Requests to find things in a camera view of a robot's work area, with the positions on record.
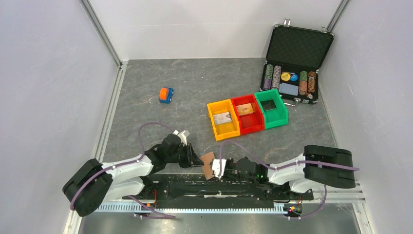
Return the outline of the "tan leather card holder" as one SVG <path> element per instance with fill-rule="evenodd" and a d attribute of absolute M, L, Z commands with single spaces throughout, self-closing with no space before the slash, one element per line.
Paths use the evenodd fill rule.
<path fill-rule="evenodd" d="M 200 160 L 203 162 L 201 169 L 206 180 L 210 180 L 214 177 L 214 171 L 212 169 L 212 162 L 214 159 L 215 155 L 213 152 L 206 153 L 200 157 Z"/>

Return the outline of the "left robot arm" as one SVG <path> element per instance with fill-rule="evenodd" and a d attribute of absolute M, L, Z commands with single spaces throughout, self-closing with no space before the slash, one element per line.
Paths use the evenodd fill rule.
<path fill-rule="evenodd" d="M 111 163 L 100 163 L 95 158 L 86 161 L 66 182 L 62 192 L 71 210 L 84 217 L 107 201 L 129 196 L 154 198 L 154 182 L 149 176 L 170 163 L 181 168 L 204 165 L 183 133 L 169 134 L 160 144 L 130 159 Z"/>

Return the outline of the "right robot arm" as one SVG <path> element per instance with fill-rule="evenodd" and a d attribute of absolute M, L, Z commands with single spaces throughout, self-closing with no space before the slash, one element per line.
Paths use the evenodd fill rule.
<path fill-rule="evenodd" d="M 352 153 L 345 149 L 307 145 L 303 153 L 282 163 L 266 164 L 244 157 L 234 162 L 219 156 L 211 164 L 217 178 L 250 182 L 264 190 L 276 188 L 288 199 L 310 189 L 330 186 L 352 189 L 356 186 Z"/>

